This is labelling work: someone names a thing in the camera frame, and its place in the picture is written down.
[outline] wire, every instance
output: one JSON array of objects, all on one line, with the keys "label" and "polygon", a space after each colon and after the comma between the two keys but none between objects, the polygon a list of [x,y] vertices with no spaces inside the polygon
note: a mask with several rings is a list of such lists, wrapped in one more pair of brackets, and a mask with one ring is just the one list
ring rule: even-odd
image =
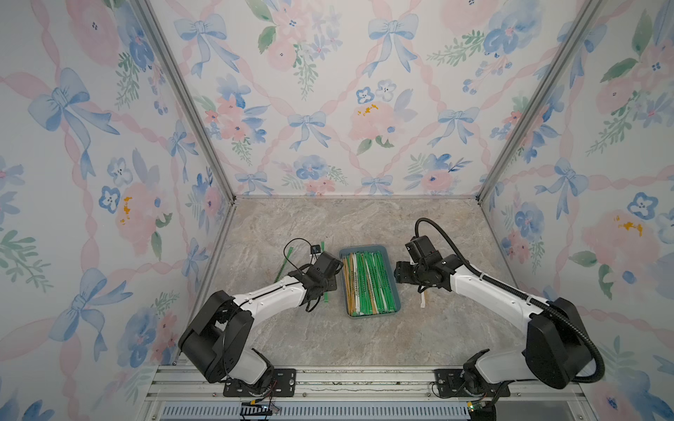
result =
[{"label": "wire", "polygon": [[311,253],[311,243],[310,243],[309,241],[305,240],[305,239],[302,238],[302,237],[297,237],[297,238],[293,238],[292,240],[288,241],[288,242],[286,243],[286,246],[283,247],[283,258],[286,259],[286,260],[288,261],[288,263],[290,263],[291,265],[293,265],[293,267],[294,267],[295,269],[299,270],[299,268],[298,268],[297,266],[295,266],[295,264],[294,264],[292,261],[290,261],[290,259],[289,259],[288,256],[286,255],[286,249],[287,249],[288,246],[289,246],[293,241],[295,241],[295,240],[302,240],[302,241],[306,242],[306,243],[309,245],[309,253]]},{"label": "wire", "polygon": [[433,392],[433,394],[434,394],[435,396],[439,397],[440,399],[449,399],[449,398],[451,398],[451,397],[456,397],[456,396],[459,394],[459,392],[461,392],[461,389],[463,389],[463,387],[466,385],[466,382],[461,383],[461,386],[459,386],[459,387],[456,389],[456,392],[454,392],[454,394],[453,394],[452,396],[446,396],[446,397],[442,397],[442,396],[438,395],[438,394],[435,392],[435,390],[433,390],[433,386],[435,386],[436,384],[437,384],[436,382],[431,382],[431,392]]},{"label": "wire", "polygon": [[572,381],[576,383],[595,383],[597,381],[600,381],[602,377],[604,377],[606,367],[604,365],[604,358],[601,356],[599,349],[595,346],[592,340],[582,330],[580,330],[576,325],[574,325],[567,317],[565,317],[563,314],[561,314],[559,311],[555,310],[551,306],[542,303],[535,298],[531,298],[528,294],[525,294],[524,292],[519,291],[511,287],[510,285],[504,284],[503,282],[500,282],[499,280],[496,280],[491,276],[488,276],[487,274],[482,273],[479,270],[475,269],[464,257],[464,255],[459,251],[458,247],[454,244],[454,241],[452,241],[450,236],[447,235],[445,230],[443,230],[440,227],[440,225],[436,224],[433,220],[430,220],[428,218],[419,218],[417,220],[417,223],[415,224],[416,237],[419,237],[419,224],[421,222],[426,222],[427,224],[430,224],[432,227],[434,227],[440,233],[440,235],[442,235],[445,241],[447,241],[447,243],[450,245],[456,256],[459,258],[459,260],[461,260],[461,263],[463,263],[463,265],[466,266],[468,270],[470,270],[475,276],[482,277],[482,279],[489,282],[490,284],[497,286],[502,290],[508,291],[510,294],[513,294],[514,296],[521,298],[522,300],[528,300],[531,304],[542,309],[546,315],[550,316],[552,319],[559,321],[561,324],[565,325],[567,328],[571,329],[574,332],[574,334],[590,351],[590,355],[594,359],[595,369],[593,374],[581,377],[576,376],[572,379]]},{"label": "wire", "polygon": [[491,401],[485,405],[485,408],[489,408],[491,406],[496,405],[496,402],[498,402],[499,398],[501,397],[501,392],[506,390],[507,388],[503,388],[503,386],[508,386],[510,383],[513,383],[513,380],[506,380],[502,381],[499,383],[499,387],[496,388],[496,392],[494,392],[494,397],[491,398]]}]

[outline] blue tray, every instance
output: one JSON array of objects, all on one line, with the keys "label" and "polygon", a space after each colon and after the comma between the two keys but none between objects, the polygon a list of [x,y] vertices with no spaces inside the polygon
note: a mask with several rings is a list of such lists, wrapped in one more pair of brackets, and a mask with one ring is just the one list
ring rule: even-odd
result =
[{"label": "blue tray", "polygon": [[[388,259],[388,253],[386,252],[386,247],[382,246],[381,244],[374,244],[374,245],[369,245],[369,246],[356,246],[356,247],[347,247],[346,249],[341,249],[339,250],[339,257],[340,259],[350,255],[351,253],[358,253],[358,252],[370,252],[370,253],[375,253],[375,252],[380,252],[381,256],[384,258],[384,267],[386,268],[386,275],[388,278],[388,284],[391,285],[391,294],[393,295],[393,301],[395,304],[395,311],[391,313],[382,313],[380,315],[360,315],[360,316],[352,316],[349,315],[349,317],[376,317],[376,316],[386,316],[386,315],[393,315],[400,311],[400,296],[398,295],[398,287],[396,286],[396,280],[393,277],[393,269],[391,269],[391,261]],[[344,278],[344,270],[342,270],[342,289],[344,290],[344,306],[346,309],[346,314],[348,314],[348,299],[346,297],[346,279]]]}]

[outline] vent grille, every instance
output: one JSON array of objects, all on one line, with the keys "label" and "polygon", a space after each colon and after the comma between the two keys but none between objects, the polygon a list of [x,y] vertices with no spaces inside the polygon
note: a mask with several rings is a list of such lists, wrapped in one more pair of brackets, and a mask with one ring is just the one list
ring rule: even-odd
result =
[{"label": "vent grille", "polygon": [[[269,420],[468,420],[465,402],[277,402],[280,411]],[[257,408],[240,402],[168,402],[160,420],[247,420]]]}]

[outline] blue flower print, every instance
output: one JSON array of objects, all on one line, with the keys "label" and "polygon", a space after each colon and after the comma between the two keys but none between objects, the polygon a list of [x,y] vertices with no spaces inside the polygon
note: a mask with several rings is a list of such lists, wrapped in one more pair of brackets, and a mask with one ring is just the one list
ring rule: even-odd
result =
[{"label": "blue flower print", "polygon": [[98,200],[98,205],[103,209],[107,209],[111,214],[117,211],[117,206],[119,205],[119,199],[121,198],[121,193],[118,188],[110,188],[108,186],[103,186],[100,190],[100,199]]},{"label": "blue flower print", "polygon": [[343,42],[338,39],[339,29],[333,29],[328,26],[328,29],[326,30],[326,35],[328,36],[326,38],[326,43],[332,47],[333,51],[337,51],[337,48],[339,48],[343,44]]},{"label": "blue flower print", "polygon": [[8,191],[0,195],[0,224],[5,220],[5,214],[16,215],[19,213],[19,208],[10,205],[9,202],[14,200],[15,191]]},{"label": "blue flower print", "polygon": [[660,227],[658,231],[660,241],[665,244],[674,244],[674,207],[670,209],[668,214],[658,215],[655,222]]},{"label": "blue flower print", "polygon": [[329,53],[330,49],[326,45],[326,37],[321,35],[321,38],[318,38],[318,35],[313,36],[313,43],[311,44],[311,58],[316,60],[320,57],[321,60],[326,59],[326,53]]},{"label": "blue flower print", "polygon": [[243,95],[251,93],[251,88],[248,85],[239,86],[233,75],[227,75],[225,79],[218,77],[216,80],[218,81],[218,85],[220,85],[218,93],[225,100],[229,101],[229,98],[233,95],[237,100],[237,106],[239,108],[246,108],[246,101],[244,101]]},{"label": "blue flower print", "polygon": [[189,242],[189,252],[187,253],[187,258],[183,263],[183,276],[187,277],[190,273],[194,273],[194,290],[199,290],[199,265],[198,261],[204,261],[208,259],[206,254],[206,248],[204,247],[199,251],[199,243],[196,238],[192,238]]},{"label": "blue flower print", "polygon": [[367,104],[375,99],[375,94],[370,91],[370,88],[365,86],[363,89],[356,91],[356,98],[359,104]]},{"label": "blue flower print", "polygon": [[126,288],[124,281],[107,294],[96,296],[107,283],[108,279],[100,270],[95,267],[87,269],[80,279],[79,293],[75,295],[70,306],[56,318],[49,331],[49,338],[57,342],[66,342],[73,337],[82,318],[98,331],[94,341],[94,361],[98,361],[100,353],[108,350],[102,334],[105,317],[102,312],[90,307],[114,304],[133,295],[133,292],[124,292]]},{"label": "blue flower print", "polygon": [[524,161],[526,161],[527,164],[531,162],[531,158],[536,158],[538,156],[539,153],[536,151],[536,148],[545,145],[544,137],[553,139],[559,136],[559,133],[547,124],[543,124],[537,130],[532,131],[531,135],[531,145],[524,151]]},{"label": "blue flower print", "polygon": [[541,31],[538,0],[517,0],[506,3],[489,20],[490,32],[485,37],[485,53],[510,54],[524,48]]},{"label": "blue flower print", "polygon": [[123,3],[119,6],[115,10],[115,17],[117,19],[119,39],[121,39],[125,46],[129,47],[129,52],[135,64],[142,71],[145,71],[147,66],[154,63],[154,53],[145,39],[145,32],[135,18],[130,4]]},{"label": "blue flower print", "polygon": [[655,217],[655,207],[658,205],[658,198],[647,196],[643,191],[636,193],[634,200],[627,205],[627,210],[632,215],[638,216],[643,220],[651,220]]},{"label": "blue flower print", "polygon": [[440,157],[436,158],[435,154],[430,154],[428,155],[428,158],[426,158],[426,161],[423,163],[423,168],[428,171],[449,170],[450,165],[447,164],[447,161],[451,157],[452,156],[449,154],[442,154],[440,155]]},{"label": "blue flower print", "polygon": [[154,309],[142,307],[131,316],[124,334],[117,342],[117,364],[139,367],[148,355],[148,347],[157,336],[157,314]]},{"label": "blue flower print", "polygon": [[328,23],[330,25],[333,25],[336,28],[336,27],[339,26],[339,19],[341,17],[342,17],[342,14],[341,13],[335,13],[335,7],[330,6],[330,12],[328,14]]},{"label": "blue flower print", "polygon": [[4,189],[7,183],[15,186],[21,186],[25,182],[19,178],[24,173],[24,166],[15,165],[9,168],[5,164],[5,159],[0,156],[0,190]]},{"label": "blue flower print", "polygon": [[301,156],[293,166],[297,170],[297,178],[301,180],[317,180],[328,173],[326,161],[318,155]]},{"label": "blue flower print", "polygon": [[389,102],[393,99],[393,91],[396,90],[396,88],[397,85],[391,82],[391,79],[380,80],[377,84],[377,92],[375,92],[375,94],[382,100]]},{"label": "blue flower print", "polygon": [[526,238],[529,242],[536,242],[541,239],[545,228],[543,212],[535,203],[525,201],[515,214],[515,225],[520,229],[522,238]]},{"label": "blue flower print", "polygon": [[651,122],[662,123],[663,114],[669,109],[674,98],[665,100],[667,94],[660,95],[657,100],[648,100],[646,102],[646,112],[639,112],[636,115],[637,120],[644,121],[644,128],[647,128]]},{"label": "blue flower print", "polygon": [[667,402],[651,394],[650,377],[640,370],[617,370],[618,388],[630,400],[642,420],[654,421],[654,414],[663,420],[674,420],[674,412]]},{"label": "blue flower print", "polygon": [[[0,391],[2,390],[2,378],[0,377]],[[17,421],[19,419],[18,391],[0,407],[0,421]],[[54,416],[54,410],[47,410],[40,414],[42,400],[33,402],[24,412],[21,421],[49,421]]]},{"label": "blue flower print", "polygon": [[511,123],[506,123],[501,129],[499,129],[498,127],[494,127],[491,130],[491,134],[489,135],[489,137],[491,139],[498,138],[498,140],[504,140],[508,136],[508,133],[510,133],[511,128],[512,128]]},{"label": "blue flower print", "polygon": [[311,25],[311,29],[318,30],[320,34],[323,33],[323,26],[326,22],[325,19],[323,19],[323,14],[322,13],[317,13],[315,11],[311,12],[311,21],[313,22],[313,25]]},{"label": "blue flower print", "polygon": [[113,182],[117,187],[131,184],[131,181],[133,180],[133,174],[131,173],[131,170],[126,167],[124,158],[111,159],[110,164],[108,164],[108,174],[113,178]]}]

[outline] floral wallpaper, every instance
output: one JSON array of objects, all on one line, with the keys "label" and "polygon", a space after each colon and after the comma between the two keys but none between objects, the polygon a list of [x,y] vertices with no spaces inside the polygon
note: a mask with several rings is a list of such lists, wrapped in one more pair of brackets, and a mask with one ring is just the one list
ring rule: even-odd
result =
[{"label": "floral wallpaper", "polygon": [[133,420],[226,199],[128,3],[2,12],[0,420]]},{"label": "floral wallpaper", "polygon": [[673,42],[673,0],[607,1],[483,202],[518,285],[601,349],[601,420],[674,420]]},{"label": "floral wallpaper", "polygon": [[236,194],[474,195],[582,1],[151,4]]}]

